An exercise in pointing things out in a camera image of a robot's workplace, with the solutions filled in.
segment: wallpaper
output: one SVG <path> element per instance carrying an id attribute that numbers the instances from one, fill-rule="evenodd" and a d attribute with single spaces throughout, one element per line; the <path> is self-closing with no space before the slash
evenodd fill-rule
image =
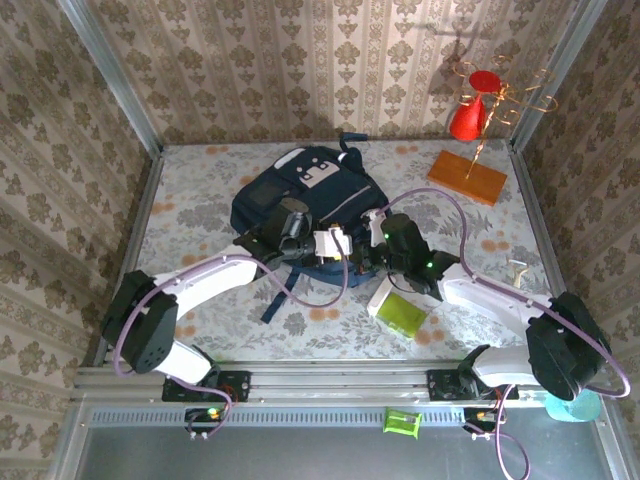
<path id="1" fill-rule="evenodd" d="M 460 59 L 519 86 L 576 0 L 90 0 L 165 144 L 447 137 Z"/>
<path id="2" fill-rule="evenodd" d="M 149 159 L 54 1 L 0 1 L 0 479 L 44 478 Z"/>
<path id="3" fill-rule="evenodd" d="M 640 453 L 640 3 L 608 2 L 524 156 L 568 287 L 634 380 Z"/>

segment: table surface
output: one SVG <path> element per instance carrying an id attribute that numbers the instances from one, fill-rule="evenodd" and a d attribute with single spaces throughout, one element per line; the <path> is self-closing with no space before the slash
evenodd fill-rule
<path id="1" fill-rule="evenodd" d="M 337 143 L 322 145 L 338 148 Z M 235 194 L 295 143 L 173 146 L 163 152 L 164 169 L 138 261 L 150 275 L 183 268 L 213 255 L 237 236 L 229 224 Z M 413 188 L 434 186 L 427 172 L 442 149 L 471 158 L 475 144 L 453 140 L 379 141 L 359 144 L 365 168 L 389 199 Z M 506 143 L 488 142 L 480 162 L 507 173 L 494 207 L 454 194 L 469 222 L 466 255 L 471 267 L 511 283 L 508 259 L 530 266 L 522 288 L 548 293 L 549 287 Z M 419 225 L 433 249 L 459 253 L 460 219 L 453 206 L 437 195 L 408 198 L 394 208 Z M 278 276 L 285 279 L 288 267 Z M 399 293 L 428 313 L 414 339 L 405 338 L 371 318 L 366 305 L 382 281 L 349 289 L 336 308 L 305 309 L 291 301 L 269 325 L 262 313 L 277 293 L 263 278 L 227 291 L 183 317 L 176 338 L 201 347 L 219 361 L 312 359 L 460 359 L 477 345 L 515 345 L 522 339 L 486 317 L 437 302 Z M 326 303 L 339 288 L 300 277 L 294 293 L 315 304 Z"/>

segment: orange wooden block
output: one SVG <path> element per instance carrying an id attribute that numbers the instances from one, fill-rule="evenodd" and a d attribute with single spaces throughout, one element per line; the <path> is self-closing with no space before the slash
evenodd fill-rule
<path id="1" fill-rule="evenodd" d="M 469 167 L 471 167 L 471 160 L 443 150 L 431 167 L 427 178 L 478 202 L 494 206 L 507 176 L 476 163 L 469 178 L 465 178 Z"/>

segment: light blue cup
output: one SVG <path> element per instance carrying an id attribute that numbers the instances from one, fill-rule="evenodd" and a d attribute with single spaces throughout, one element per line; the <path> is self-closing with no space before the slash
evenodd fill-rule
<path id="1" fill-rule="evenodd" d="M 547 413 L 560 422 L 591 422 L 598 418 L 602 404 L 600 396 L 591 390 L 583 390 L 572 401 L 560 400 L 550 393 L 544 403 Z"/>

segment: backpack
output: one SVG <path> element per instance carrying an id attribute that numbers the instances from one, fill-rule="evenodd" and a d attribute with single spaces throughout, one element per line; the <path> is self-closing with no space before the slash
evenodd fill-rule
<path id="1" fill-rule="evenodd" d="M 327 226 L 337 223 L 351 235 L 354 247 L 368 244 L 371 232 L 362 215 L 389 203 L 386 195 L 367 174 L 360 150 L 346 142 L 365 141 L 366 134 L 343 133 L 340 150 L 327 147 L 301 147 L 291 150 L 238 192 L 231 204 L 231 226 L 242 235 L 265 222 L 284 197 L 299 199 L 309 207 L 315 220 Z M 331 285 L 342 284 L 342 263 L 332 262 L 305 267 L 301 261 L 286 262 L 292 267 L 285 282 L 291 290 L 300 274 Z M 376 275 L 375 270 L 358 271 L 349 262 L 348 286 L 353 288 Z M 286 295 L 280 292 L 262 316 L 269 323 Z"/>

